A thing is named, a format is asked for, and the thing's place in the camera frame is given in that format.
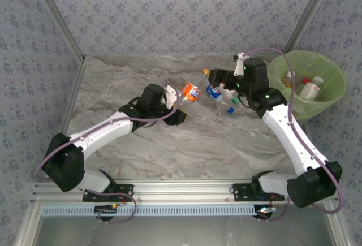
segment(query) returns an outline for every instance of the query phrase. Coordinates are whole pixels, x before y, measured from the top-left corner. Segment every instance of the gray marble tabletop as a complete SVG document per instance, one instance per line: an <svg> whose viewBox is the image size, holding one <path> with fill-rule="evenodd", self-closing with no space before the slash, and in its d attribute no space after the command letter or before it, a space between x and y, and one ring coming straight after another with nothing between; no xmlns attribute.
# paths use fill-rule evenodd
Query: gray marble tabletop
<svg viewBox="0 0 362 246"><path fill-rule="evenodd" d="M87 57L68 134L87 129L142 94L149 83L182 87L204 67L232 69L232 56ZM273 131L247 108L220 115L210 98L200 97L179 126L158 122L120 137L85 163L114 178L250 178L294 168Z"/></svg>

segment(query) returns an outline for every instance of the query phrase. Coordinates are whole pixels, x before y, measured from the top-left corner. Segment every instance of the aluminum frame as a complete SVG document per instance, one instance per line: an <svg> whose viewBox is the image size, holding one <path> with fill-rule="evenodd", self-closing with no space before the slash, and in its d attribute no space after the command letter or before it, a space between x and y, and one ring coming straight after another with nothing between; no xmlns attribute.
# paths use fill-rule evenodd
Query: aluminum frame
<svg viewBox="0 0 362 246"><path fill-rule="evenodd" d="M231 187L236 183L249 183L248 179L216 180L163 180L163 179L121 179L121 184L135 185L134 198L142 205L235 205ZM82 202L83 192L75 189L62 192L54 183L36 183L31 204L20 227L16 246L32 245L39 226L41 213L45 205L79 205L88 206L95 203ZM337 198L327 198L317 203L325 209L336 207ZM268 202L243 202L243 204L265 204ZM353 245L347 230L343 213L328 215L334 240L338 246Z"/></svg>

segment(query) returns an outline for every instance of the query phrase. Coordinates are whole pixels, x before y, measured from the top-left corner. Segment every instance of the white bottle cap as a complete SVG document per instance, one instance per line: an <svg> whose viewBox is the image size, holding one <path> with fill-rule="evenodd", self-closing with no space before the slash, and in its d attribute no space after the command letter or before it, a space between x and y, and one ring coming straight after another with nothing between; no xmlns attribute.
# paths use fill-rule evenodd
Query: white bottle cap
<svg viewBox="0 0 362 246"><path fill-rule="evenodd" d="M287 77L292 78L292 74L290 73L290 71L288 71Z"/></svg>
<svg viewBox="0 0 362 246"><path fill-rule="evenodd" d="M318 82L320 82L321 84L323 84L323 82L324 82L323 78L321 78L321 77L319 77L319 76L314 77L313 80L318 81Z"/></svg>

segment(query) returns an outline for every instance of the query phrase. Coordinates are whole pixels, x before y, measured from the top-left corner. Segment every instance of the green plastic bag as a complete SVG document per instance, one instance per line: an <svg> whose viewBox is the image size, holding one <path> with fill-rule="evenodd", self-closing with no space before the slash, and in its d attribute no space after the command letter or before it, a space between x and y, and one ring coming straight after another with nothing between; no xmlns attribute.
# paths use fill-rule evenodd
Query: green plastic bag
<svg viewBox="0 0 362 246"><path fill-rule="evenodd" d="M295 71L297 89L303 78L312 81L319 76L324 79L315 101L295 96L293 114L300 124L304 124L342 98L347 89L347 79L335 62L320 53L295 50L286 55ZM268 65L269 86L279 89L289 102L291 89L281 82L288 71L289 66L282 56L274 58Z"/></svg>

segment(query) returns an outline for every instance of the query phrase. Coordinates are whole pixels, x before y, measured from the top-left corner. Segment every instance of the wall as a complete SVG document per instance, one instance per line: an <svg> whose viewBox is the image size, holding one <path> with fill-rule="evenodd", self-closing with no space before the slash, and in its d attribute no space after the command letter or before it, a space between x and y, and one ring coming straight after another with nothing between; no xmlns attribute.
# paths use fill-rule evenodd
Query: wall
<svg viewBox="0 0 362 246"><path fill-rule="evenodd" d="M323 0L298 45L330 56L347 75L346 96L309 128L318 148L343 167L344 208L356 245L362 245L361 27L362 0Z"/></svg>
<svg viewBox="0 0 362 246"><path fill-rule="evenodd" d="M85 55L283 48L307 0L55 0Z"/></svg>
<svg viewBox="0 0 362 246"><path fill-rule="evenodd" d="M0 14L0 245L11 245L78 62L40 0L1 0Z"/></svg>

